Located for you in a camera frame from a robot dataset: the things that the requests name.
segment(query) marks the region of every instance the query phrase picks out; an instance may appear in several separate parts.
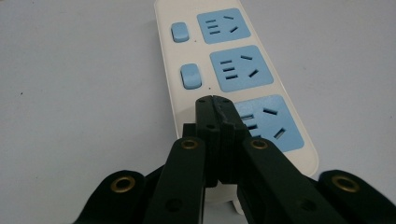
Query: white power strip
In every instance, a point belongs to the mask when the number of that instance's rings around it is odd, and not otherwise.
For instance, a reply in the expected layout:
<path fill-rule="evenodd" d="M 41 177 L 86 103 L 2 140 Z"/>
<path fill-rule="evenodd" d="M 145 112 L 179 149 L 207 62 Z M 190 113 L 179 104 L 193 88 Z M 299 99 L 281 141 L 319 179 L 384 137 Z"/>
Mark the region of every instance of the white power strip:
<path fill-rule="evenodd" d="M 195 122 L 195 101 L 232 100 L 253 136 L 273 141 L 304 174 L 318 169 L 317 152 L 238 0 L 157 0 L 177 136 Z M 235 186 L 206 191 L 209 202 L 236 200 Z"/>

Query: electrical outlet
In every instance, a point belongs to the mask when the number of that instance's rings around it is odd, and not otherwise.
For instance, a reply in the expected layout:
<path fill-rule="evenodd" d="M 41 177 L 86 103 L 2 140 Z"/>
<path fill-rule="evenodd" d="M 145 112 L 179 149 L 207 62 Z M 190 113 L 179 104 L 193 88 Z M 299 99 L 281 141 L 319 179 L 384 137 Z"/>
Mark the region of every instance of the electrical outlet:
<path fill-rule="evenodd" d="M 222 91 L 240 91 L 271 84 L 274 79 L 256 46 L 226 49 L 210 54 Z"/>
<path fill-rule="evenodd" d="M 270 95 L 235 103 L 253 137 L 273 142 L 282 152 L 304 146 L 304 140 L 282 96 Z"/>
<path fill-rule="evenodd" d="M 206 44 L 216 44 L 250 36 L 250 31 L 237 8 L 207 12 L 197 16 Z"/>

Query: screw hole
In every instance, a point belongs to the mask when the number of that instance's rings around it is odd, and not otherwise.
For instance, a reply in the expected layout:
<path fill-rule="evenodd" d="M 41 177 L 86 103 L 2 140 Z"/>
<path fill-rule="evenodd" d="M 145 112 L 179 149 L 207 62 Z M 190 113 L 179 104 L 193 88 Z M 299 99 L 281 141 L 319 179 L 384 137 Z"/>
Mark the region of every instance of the screw hole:
<path fill-rule="evenodd" d="M 135 180 L 133 177 L 126 175 L 119 177 L 111 183 L 111 190 L 116 193 L 124 193 L 132 189 L 135 185 Z"/>
<path fill-rule="evenodd" d="M 185 140 L 181 143 L 181 147 L 183 147 L 184 149 L 195 149 L 196 147 L 198 147 L 198 143 L 195 142 L 194 140 Z"/>
<path fill-rule="evenodd" d="M 356 183 L 353 179 L 344 175 L 333 176 L 332 182 L 337 188 L 350 193 L 356 193 L 361 189 L 358 183 Z"/>
<path fill-rule="evenodd" d="M 317 205 L 308 199 L 298 200 L 297 205 L 308 212 L 314 212 L 317 210 Z"/>
<path fill-rule="evenodd" d="M 170 199 L 166 202 L 165 208 L 171 213 L 175 213 L 180 211 L 183 206 L 183 202 L 179 199 Z"/>
<path fill-rule="evenodd" d="M 257 148 L 257 149 L 265 149 L 268 148 L 268 144 L 262 140 L 262 139 L 254 139 L 253 141 L 250 142 L 250 144 Z"/>

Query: socket hole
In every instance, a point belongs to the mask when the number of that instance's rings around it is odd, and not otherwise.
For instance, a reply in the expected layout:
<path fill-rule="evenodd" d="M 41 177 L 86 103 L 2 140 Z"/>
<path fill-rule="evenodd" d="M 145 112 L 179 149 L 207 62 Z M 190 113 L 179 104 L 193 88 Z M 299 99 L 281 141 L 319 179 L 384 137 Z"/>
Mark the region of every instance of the socket hole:
<path fill-rule="evenodd" d="M 267 113 L 267 114 L 277 115 L 277 111 L 276 110 L 272 110 L 272 109 L 264 108 L 262 110 L 262 112 Z"/>
<path fill-rule="evenodd" d="M 227 61 L 220 62 L 220 64 L 231 63 L 231 62 L 232 62 L 232 60 L 227 60 Z"/>
<path fill-rule="evenodd" d="M 237 26 L 235 26 L 233 29 L 231 29 L 231 31 L 230 31 L 230 33 L 233 33 L 235 30 L 237 30 L 238 29 L 238 27 Z"/>
<path fill-rule="evenodd" d="M 281 129 L 279 130 L 279 132 L 277 132 L 277 133 L 274 135 L 274 138 L 279 139 L 285 132 L 286 132 L 286 130 L 285 130 L 284 128 L 281 128 Z"/>
<path fill-rule="evenodd" d="M 253 125 L 247 126 L 247 128 L 249 130 L 254 130 L 254 129 L 257 129 L 258 127 L 257 127 L 257 124 L 253 124 Z"/>
<path fill-rule="evenodd" d="M 254 119 L 254 116 L 251 114 L 251 115 L 245 115 L 245 116 L 241 117 L 241 120 L 247 120 L 247 119 Z"/>
<path fill-rule="evenodd" d="M 233 75 L 233 76 L 228 76 L 225 79 L 229 80 L 229 79 L 233 79 L 233 78 L 237 78 L 237 77 L 238 77 L 238 75 Z"/>
<path fill-rule="evenodd" d="M 252 57 L 249 56 L 245 56 L 245 55 L 241 55 L 241 58 L 246 59 L 246 60 L 252 60 Z"/>
<path fill-rule="evenodd" d="M 235 70 L 234 67 L 229 67 L 229 68 L 224 68 L 223 72 L 230 72 L 230 71 L 233 71 L 233 70 Z"/>
<path fill-rule="evenodd" d="M 259 73 L 259 70 L 254 70 L 252 73 L 250 73 L 250 75 L 248 75 L 249 77 L 253 77 L 254 75 L 256 75 L 257 73 Z"/>

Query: blue switch button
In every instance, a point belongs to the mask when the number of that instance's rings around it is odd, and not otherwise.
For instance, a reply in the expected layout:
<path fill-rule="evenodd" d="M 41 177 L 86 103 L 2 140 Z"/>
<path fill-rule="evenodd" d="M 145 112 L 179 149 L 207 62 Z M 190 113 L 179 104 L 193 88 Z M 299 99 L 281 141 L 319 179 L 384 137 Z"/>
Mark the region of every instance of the blue switch button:
<path fill-rule="evenodd" d="M 187 63 L 180 69 L 183 85 L 186 90 L 194 90 L 202 86 L 201 74 L 195 63 Z"/>
<path fill-rule="evenodd" d="M 172 37 L 176 43 L 182 43 L 188 41 L 189 31 L 187 30 L 187 25 L 184 22 L 176 22 L 172 24 L 171 27 Z"/>

